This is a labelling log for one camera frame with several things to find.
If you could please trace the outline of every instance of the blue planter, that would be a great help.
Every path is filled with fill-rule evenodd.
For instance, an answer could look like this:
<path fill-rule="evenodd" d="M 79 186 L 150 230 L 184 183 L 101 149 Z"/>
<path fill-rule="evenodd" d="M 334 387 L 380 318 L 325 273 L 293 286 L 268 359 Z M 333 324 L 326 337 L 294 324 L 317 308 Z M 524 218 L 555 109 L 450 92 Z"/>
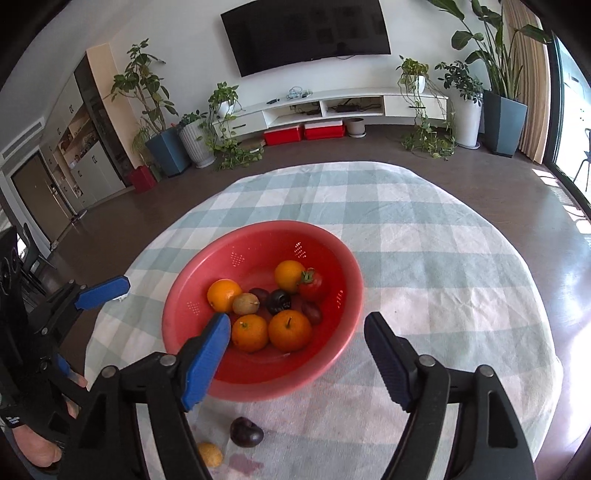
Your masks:
<path fill-rule="evenodd" d="M 527 105 L 484 91 L 484 144 L 495 154 L 512 157 L 519 145 Z"/>
<path fill-rule="evenodd" d="M 182 173 L 191 164 L 191 159 L 177 135 L 176 128 L 171 127 L 160 135 L 150 138 L 146 142 L 146 147 L 167 177 Z"/>

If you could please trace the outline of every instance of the white tv cabinet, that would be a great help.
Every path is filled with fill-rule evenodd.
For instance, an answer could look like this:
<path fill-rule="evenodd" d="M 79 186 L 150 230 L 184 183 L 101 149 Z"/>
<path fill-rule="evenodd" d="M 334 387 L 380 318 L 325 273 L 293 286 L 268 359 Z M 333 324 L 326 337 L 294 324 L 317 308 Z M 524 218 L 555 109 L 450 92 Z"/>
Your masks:
<path fill-rule="evenodd" d="M 444 120 L 447 112 L 447 97 L 425 90 L 421 94 L 425 112 L 431 119 Z M 350 105 L 366 108 L 358 112 L 336 112 L 334 107 L 348 101 Z M 228 122 L 228 128 L 237 136 L 262 132 L 285 125 L 297 125 L 319 120 L 336 120 L 358 117 L 415 117 L 416 107 L 410 104 L 400 88 L 353 88 L 314 92 L 306 98 L 277 103 L 257 103 L 243 106 L 234 112 L 236 119 Z"/>

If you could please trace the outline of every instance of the television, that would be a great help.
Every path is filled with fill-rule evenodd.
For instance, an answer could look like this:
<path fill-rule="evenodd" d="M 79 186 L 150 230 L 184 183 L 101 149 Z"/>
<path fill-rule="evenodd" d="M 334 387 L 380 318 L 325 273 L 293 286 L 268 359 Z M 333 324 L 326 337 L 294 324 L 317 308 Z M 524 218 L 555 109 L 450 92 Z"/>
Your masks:
<path fill-rule="evenodd" d="M 255 0 L 222 21 L 243 77 L 301 61 L 390 54 L 379 0 Z"/>

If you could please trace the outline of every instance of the grey planter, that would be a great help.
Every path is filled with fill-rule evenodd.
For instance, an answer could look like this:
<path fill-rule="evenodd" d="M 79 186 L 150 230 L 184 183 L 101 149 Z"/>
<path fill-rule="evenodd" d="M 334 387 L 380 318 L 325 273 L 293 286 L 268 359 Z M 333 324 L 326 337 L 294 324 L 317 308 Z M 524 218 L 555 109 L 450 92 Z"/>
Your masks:
<path fill-rule="evenodd" d="M 527 105 L 484 91 L 484 144 L 495 154 L 512 157 L 525 123 Z"/>
<path fill-rule="evenodd" d="M 204 133 L 199 128 L 200 121 L 185 125 L 178 136 L 197 168 L 205 168 L 215 161 L 215 157 L 205 144 L 205 140 L 197 140 L 199 137 L 204 137 Z"/>

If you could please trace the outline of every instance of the door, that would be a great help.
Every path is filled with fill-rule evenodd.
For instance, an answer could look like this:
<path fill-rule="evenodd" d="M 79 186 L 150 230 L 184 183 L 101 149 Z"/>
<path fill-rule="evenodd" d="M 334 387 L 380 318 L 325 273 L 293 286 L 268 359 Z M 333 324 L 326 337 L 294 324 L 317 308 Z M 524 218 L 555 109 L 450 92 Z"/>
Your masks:
<path fill-rule="evenodd" d="M 544 162 L 591 215 L 591 86 L 559 39 L 548 53 L 555 99 L 552 109 L 558 120 L 553 122 L 551 115 Z"/>
<path fill-rule="evenodd" d="M 11 180 L 31 216 L 50 242 L 59 238 L 73 214 L 53 183 L 39 153 L 35 153 Z"/>
<path fill-rule="evenodd" d="M 107 157 L 107 154 L 105 153 L 105 150 L 103 149 L 100 142 L 95 143 L 94 147 L 89 150 L 87 155 L 90 155 L 90 159 L 103 174 L 108 186 L 106 191 L 109 192 L 109 195 L 113 195 L 114 193 L 125 188 L 125 185 L 123 185 L 123 182 L 115 172 L 115 169 L 109 161 L 109 157 Z"/>

